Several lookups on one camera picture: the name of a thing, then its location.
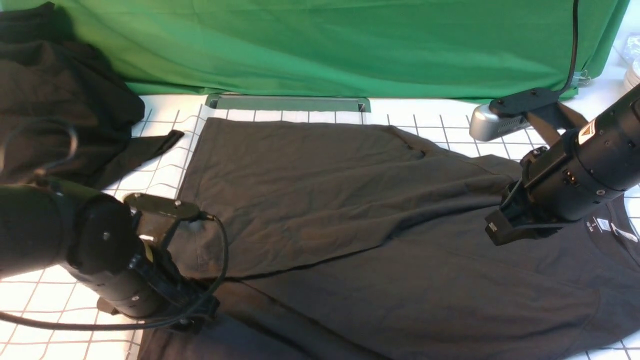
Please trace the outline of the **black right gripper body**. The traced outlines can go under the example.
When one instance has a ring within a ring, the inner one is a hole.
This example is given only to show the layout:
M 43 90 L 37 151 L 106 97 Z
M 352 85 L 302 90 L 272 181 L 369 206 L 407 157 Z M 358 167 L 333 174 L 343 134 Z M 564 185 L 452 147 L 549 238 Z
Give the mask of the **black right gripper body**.
M 495 246 L 546 239 L 583 219 L 578 174 L 582 150 L 576 144 L 539 146 L 520 162 L 521 178 L 505 188 L 497 210 L 486 216 L 485 231 Z

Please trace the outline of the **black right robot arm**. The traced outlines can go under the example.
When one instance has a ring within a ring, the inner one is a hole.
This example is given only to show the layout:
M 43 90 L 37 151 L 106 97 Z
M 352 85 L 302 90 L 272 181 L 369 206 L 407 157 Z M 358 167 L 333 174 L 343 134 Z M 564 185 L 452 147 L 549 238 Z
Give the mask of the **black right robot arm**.
M 550 237 L 639 182 L 638 86 L 591 121 L 548 88 L 492 100 L 484 111 L 501 123 L 522 120 L 544 141 L 519 162 L 519 180 L 486 217 L 496 246 Z

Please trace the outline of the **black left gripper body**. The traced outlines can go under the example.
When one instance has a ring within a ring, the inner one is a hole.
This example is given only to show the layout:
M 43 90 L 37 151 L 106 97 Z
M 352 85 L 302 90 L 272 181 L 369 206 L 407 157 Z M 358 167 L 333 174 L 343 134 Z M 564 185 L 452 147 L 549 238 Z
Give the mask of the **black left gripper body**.
M 170 256 L 145 241 L 131 256 L 108 259 L 98 254 L 88 263 L 67 264 L 65 269 L 98 295 L 99 312 L 146 324 L 176 317 L 166 325 L 174 332 L 199 333 L 221 305 L 199 281 L 182 276 Z

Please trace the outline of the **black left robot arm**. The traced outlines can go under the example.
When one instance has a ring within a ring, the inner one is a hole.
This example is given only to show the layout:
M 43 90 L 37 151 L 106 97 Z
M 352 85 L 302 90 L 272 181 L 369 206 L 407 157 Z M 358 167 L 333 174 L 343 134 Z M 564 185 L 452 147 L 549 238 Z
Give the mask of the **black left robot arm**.
M 123 202 L 110 194 L 55 179 L 1 187 L 1 277 L 61 265 L 98 294 L 101 312 L 131 324 L 45 322 L 3 312 L 16 325 L 54 331 L 111 332 L 169 328 L 199 332 L 214 319 L 214 293 L 229 266 L 222 233 L 222 272 L 209 288 L 181 275 L 168 247 L 181 223 L 215 222 L 197 205 L 145 193 Z

